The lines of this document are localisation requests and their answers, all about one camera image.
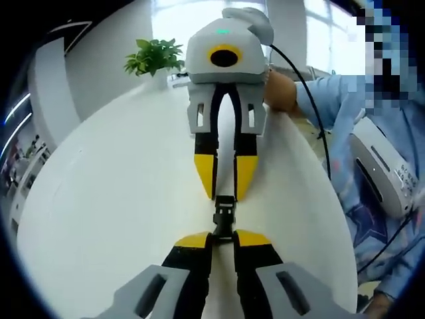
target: green plant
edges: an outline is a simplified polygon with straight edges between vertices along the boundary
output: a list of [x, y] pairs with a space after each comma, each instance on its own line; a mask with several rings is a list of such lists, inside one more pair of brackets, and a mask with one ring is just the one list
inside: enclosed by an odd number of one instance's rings
[[177, 57], [181, 54], [179, 49], [181, 45], [174, 45], [175, 39], [171, 41], [138, 39], [135, 42], [139, 51], [127, 55], [127, 63], [124, 66], [124, 70], [129, 74], [135, 72], [136, 76], [141, 76], [150, 73], [154, 76], [161, 68], [181, 70], [185, 65], [185, 61], [177, 60]]

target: white device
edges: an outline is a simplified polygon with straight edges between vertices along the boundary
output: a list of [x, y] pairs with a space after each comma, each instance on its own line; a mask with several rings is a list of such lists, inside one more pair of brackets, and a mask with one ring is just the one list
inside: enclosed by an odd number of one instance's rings
[[415, 208], [418, 178], [373, 122], [361, 118], [350, 135], [354, 160], [384, 211], [399, 219]]

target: window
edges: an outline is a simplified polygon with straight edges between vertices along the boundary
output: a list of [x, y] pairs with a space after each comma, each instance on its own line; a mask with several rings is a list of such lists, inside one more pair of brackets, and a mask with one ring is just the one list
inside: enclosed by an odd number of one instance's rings
[[186, 58], [189, 39], [205, 25], [221, 18], [221, 11], [227, 7], [253, 7], [266, 13], [265, 0], [153, 0], [152, 29], [156, 39], [176, 39], [182, 44]]
[[307, 65], [337, 74], [365, 73], [365, 30], [330, 0], [304, 0]]

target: blue shirt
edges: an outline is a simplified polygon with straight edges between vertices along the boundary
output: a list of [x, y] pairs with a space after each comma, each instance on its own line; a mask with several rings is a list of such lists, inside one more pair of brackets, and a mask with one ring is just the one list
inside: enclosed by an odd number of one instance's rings
[[[391, 219], [354, 164], [348, 137], [361, 111], [377, 125], [400, 155], [415, 167], [419, 188], [425, 187], [425, 94], [385, 100], [373, 93], [368, 76], [330, 76], [307, 82], [325, 129], [332, 130], [329, 148], [332, 184], [351, 232], [357, 268], [370, 261], [394, 235], [402, 220]], [[311, 102], [302, 83], [297, 83], [297, 103], [317, 127]], [[425, 248], [425, 216], [422, 208], [398, 234], [388, 249], [359, 275], [359, 284], [381, 280], [377, 290], [398, 298], [412, 276]]]

